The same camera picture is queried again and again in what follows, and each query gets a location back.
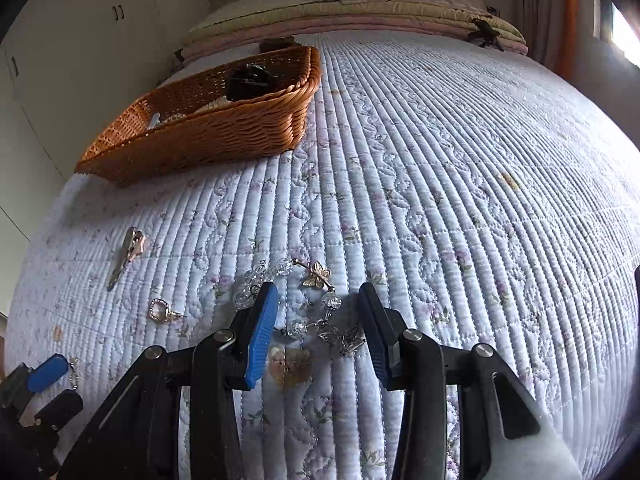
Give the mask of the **light blue hair clip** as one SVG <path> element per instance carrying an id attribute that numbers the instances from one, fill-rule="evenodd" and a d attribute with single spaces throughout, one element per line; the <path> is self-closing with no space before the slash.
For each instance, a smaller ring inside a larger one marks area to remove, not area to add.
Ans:
<path id="1" fill-rule="evenodd" d="M 159 124 L 160 124 L 160 113 L 155 113 L 151 117 L 151 120 L 148 125 L 148 129 L 151 130 L 157 127 Z"/>

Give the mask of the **black wristwatch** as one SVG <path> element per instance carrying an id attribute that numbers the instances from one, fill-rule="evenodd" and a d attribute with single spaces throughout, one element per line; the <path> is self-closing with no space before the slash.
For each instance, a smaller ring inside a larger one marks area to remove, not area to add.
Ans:
<path id="1" fill-rule="evenodd" d="M 277 88 L 277 77 L 265 66 L 250 63 L 234 70 L 227 79 L 226 98 L 231 102 L 252 100 Z"/>

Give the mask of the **silver snap hair clip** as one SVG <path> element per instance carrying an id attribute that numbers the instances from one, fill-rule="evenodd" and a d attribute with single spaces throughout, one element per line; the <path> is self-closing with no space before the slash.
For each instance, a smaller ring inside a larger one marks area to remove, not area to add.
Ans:
<path id="1" fill-rule="evenodd" d="M 114 269 L 107 282 L 106 289 L 110 292 L 118 283 L 120 277 L 130 263 L 144 254 L 146 244 L 145 234 L 138 228 L 130 226 L 127 230 L 122 247 L 115 259 Z"/>

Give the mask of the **white quilted bedspread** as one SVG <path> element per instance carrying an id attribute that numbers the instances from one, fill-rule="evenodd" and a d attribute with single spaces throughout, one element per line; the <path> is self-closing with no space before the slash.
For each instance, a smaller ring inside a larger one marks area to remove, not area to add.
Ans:
<path id="1" fill-rule="evenodd" d="M 277 284 L 264 378 L 235 398 L 251 479 L 386 479 L 402 396 L 369 353 L 304 325 L 372 283 L 441 344 L 494 346 L 553 420 L 582 475 L 625 435 L 638 352 L 639 152 L 596 104 L 524 56 L 406 32 L 324 32 L 307 131 L 290 152 L 129 188 L 67 181 L 30 244 L 7 368 L 71 359 L 84 399 L 66 453 L 152 344 L 194 346 L 232 319 L 243 282 Z M 130 226 L 146 236 L 109 292 Z M 158 324 L 162 298 L 184 318 Z"/>

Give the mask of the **gold butterfly brooch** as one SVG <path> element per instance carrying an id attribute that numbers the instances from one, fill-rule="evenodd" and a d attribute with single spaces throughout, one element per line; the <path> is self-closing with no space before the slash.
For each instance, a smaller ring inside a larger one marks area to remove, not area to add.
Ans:
<path id="1" fill-rule="evenodd" d="M 319 261 L 312 263 L 304 263 L 297 258 L 292 259 L 294 266 L 300 266 L 307 274 L 303 278 L 302 285 L 304 287 L 314 289 L 326 289 L 328 292 L 334 292 L 335 287 L 330 282 L 331 270 Z"/>

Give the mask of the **brown wicker basket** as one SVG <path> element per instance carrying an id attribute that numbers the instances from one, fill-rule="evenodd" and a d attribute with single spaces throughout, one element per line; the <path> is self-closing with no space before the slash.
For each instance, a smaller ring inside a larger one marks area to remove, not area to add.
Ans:
<path id="1" fill-rule="evenodd" d="M 250 63 L 277 77 L 276 90 L 229 101 L 229 75 Z M 306 46 L 203 70 L 131 103 L 88 146 L 75 170 L 128 186 L 199 166 L 282 154 L 302 140 L 320 80 L 320 53 Z M 155 113 L 160 113 L 160 124 L 149 130 Z"/>

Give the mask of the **white wardrobe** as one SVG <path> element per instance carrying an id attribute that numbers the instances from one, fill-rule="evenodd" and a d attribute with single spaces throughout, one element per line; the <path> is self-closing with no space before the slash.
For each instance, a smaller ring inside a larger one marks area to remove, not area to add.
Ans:
<path id="1" fill-rule="evenodd" d="M 1 312 L 88 144 L 168 76 L 207 0 L 28 0 L 1 41 Z"/>

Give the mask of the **black hair clip on quilts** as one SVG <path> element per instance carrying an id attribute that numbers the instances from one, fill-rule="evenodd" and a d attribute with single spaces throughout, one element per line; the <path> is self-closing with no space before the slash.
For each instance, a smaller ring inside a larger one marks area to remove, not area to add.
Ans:
<path id="1" fill-rule="evenodd" d="M 494 47 L 500 52 L 504 51 L 504 47 L 500 44 L 499 37 L 500 32 L 493 29 L 488 21 L 481 20 L 480 18 L 473 18 L 472 24 L 476 27 L 475 30 L 468 33 L 469 42 L 477 42 L 477 45 L 481 48 Z"/>

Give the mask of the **folded beige pink quilts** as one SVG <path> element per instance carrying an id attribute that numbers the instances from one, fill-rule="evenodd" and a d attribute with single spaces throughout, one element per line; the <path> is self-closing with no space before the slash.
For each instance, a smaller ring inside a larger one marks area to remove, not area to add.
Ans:
<path id="1" fill-rule="evenodd" d="M 526 55 L 521 32 L 509 22 L 468 6 L 445 1 L 340 0 L 311 2 L 246 14 L 230 20 L 209 15 L 182 40 L 186 62 L 267 38 L 336 32 L 337 30 L 396 30 L 465 40 L 476 20 L 498 32 L 506 50 Z"/>

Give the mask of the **dark brown hairbrush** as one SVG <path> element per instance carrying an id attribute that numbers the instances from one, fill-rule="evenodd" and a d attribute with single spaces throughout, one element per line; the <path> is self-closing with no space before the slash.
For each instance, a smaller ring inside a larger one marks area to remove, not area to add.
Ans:
<path id="1" fill-rule="evenodd" d="M 259 43 L 259 52 L 267 53 L 296 46 L 298 46 L 298 42 L 292 36 L 265 38 Z"/>

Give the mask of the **window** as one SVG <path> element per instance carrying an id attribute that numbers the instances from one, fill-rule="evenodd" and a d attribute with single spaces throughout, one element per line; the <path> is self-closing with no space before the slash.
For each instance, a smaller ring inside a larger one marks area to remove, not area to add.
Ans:
<path id="1" fill-rule="evenodd" d="M 639 67 L 639 38 L 612 0 L 593 0 L 593 36 L 613 46 L 624 59 Z"/>

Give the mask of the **orange curtain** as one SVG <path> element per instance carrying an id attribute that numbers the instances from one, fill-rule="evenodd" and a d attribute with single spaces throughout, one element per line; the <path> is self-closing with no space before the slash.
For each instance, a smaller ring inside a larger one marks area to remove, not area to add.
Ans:
<path id="1" fill-rule="evenodd" d="M 559 48 L 556 73 L 565 80 L 572 78 L 577 44 L 578 0 L 564 0 L 563 36 Z"/>

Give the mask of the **grey curtain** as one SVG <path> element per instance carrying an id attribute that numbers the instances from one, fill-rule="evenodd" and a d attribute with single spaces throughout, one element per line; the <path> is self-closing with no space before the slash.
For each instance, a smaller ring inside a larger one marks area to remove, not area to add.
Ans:
<path id="1" fill-rule="evenodd" d="M 564 0 L 515 0 L 513 24 L 525 38 L 528 56 L 553 70 L 563 29 Z"/>

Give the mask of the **white floral pillow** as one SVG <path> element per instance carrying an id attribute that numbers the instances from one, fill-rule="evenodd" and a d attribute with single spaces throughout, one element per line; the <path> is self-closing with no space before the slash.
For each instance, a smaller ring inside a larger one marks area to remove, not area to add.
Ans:
<path id="1" fill-rule="evenodd" d="M 240 24 L 255 21 L 272 11 L 281 11 L 294 6 L 311 3 L 337 2 L 338 0 L 238 0 L 217 9 L 198 25 L 199 28 Z"/>

